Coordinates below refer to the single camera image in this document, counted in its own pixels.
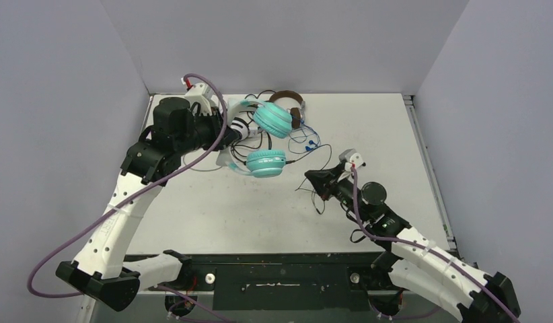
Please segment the teal cat-ear headphones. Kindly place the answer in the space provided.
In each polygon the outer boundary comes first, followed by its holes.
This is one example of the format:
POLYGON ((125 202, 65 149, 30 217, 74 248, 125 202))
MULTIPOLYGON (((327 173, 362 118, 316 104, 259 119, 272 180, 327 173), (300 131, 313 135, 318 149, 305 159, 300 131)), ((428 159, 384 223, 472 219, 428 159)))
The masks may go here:
POLYGON ((291 131, 293 118, 284 108, 259 99, 230 99, 228 101, 229 130, 226 146, 217 157, 216 164, 243 175, 270 178, 282 173, 287 164, 286 153, 272 148, 272 139, 284 139, 291 131), (245 157, 238 157, 234 148, 247 139, 260 138, 267 142, 251 146, 245 157))

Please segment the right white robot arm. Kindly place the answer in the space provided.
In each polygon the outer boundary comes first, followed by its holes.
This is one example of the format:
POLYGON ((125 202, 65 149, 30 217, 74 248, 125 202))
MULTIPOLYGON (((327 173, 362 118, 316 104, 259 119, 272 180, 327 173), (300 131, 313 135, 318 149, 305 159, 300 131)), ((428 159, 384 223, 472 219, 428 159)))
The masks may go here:
POLYGON ((518 322, 521 309, 512 281, 476 268, 437 246, 387 204, 378 182, 359 184, 349 163, 308 170, 305 178, 324 201, 335 198, 366 238, 383 248, 373 262, 373 282, 411 291, 459 322, 518 322))

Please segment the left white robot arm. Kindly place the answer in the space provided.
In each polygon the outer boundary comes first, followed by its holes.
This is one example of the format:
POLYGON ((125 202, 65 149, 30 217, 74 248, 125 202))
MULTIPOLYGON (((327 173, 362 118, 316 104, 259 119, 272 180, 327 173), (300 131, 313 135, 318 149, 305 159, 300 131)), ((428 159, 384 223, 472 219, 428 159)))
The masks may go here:
POLYGON ((72 261, 58 265, 56 276, 116 312, 126 309, 138 292, 161 283, 184 289, 192 282, 190 258, 173 250, 133 262, 126 252, 146 211, 186 154, 214 147, 223 124, 237 115, 186 98, 168 97, 153 109, 153 122, 131 146, 120 167, 114 194, 102 222, 72 261))

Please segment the black and white headphones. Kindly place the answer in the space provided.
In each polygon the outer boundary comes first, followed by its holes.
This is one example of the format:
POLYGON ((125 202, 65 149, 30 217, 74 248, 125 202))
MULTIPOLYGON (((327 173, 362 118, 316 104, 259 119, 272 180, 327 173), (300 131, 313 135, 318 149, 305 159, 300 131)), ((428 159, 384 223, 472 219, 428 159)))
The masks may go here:
POLYGON ((233 159, 241 164, 246 163, 247 155, 251 152, 259 151, 265 147, 273 148, 272 137, 266 131, 263 131, 253 121, 253 116, 257 110, 257 104, 250 104, 245 112, 240 112, 232 121, 231 127, 237 130, 238 127, 245 130, 245 134, 229 146, 229 152, 233 159))

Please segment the brown headphones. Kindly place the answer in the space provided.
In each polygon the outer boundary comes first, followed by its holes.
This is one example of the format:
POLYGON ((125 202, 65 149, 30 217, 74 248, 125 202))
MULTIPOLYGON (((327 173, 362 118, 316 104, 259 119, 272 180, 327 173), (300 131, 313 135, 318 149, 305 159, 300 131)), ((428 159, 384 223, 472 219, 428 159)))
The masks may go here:
POLYGON ((293 130, 299 129, 304 122, 305 100, 303 96, 292 90, 281 90, 273 93, 268 101, 277 103, 281 99, 294 100, 295 104, 287 108, 292 117, 291 126, 293 130))

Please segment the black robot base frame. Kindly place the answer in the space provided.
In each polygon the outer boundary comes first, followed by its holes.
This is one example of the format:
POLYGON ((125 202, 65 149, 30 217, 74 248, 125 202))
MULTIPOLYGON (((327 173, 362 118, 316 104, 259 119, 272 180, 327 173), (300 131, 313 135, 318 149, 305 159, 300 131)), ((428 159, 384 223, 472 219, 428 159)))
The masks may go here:
POLYGON ((395 314, 403 290, 373 268, 379 252, 312 254, 193 254, 181 277, 165 286, 210 293, 213 309, 366 312, 395 314))

